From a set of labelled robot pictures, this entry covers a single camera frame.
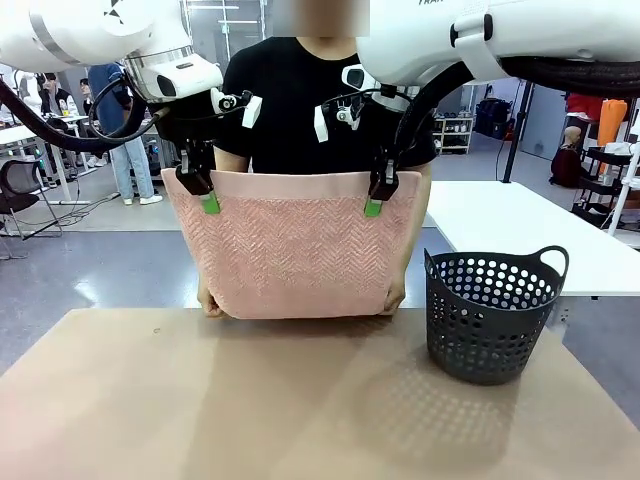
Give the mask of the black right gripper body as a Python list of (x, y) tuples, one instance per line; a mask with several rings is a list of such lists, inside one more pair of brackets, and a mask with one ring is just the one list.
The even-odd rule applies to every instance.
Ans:
[(372, 113), (372, 153), (380, 156), (385, 151), (400, 155), (402, 147), (396, 139), (404, 113), (388, 109), (374, 109)]

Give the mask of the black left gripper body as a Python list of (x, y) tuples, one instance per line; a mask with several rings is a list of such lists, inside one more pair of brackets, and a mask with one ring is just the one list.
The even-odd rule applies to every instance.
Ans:
[(157, 104), (155, 112), (168, 112), (156, 123), (159, 136), (179, 150), (193, 151), (213, 138), (214, 109), (209, 92)]

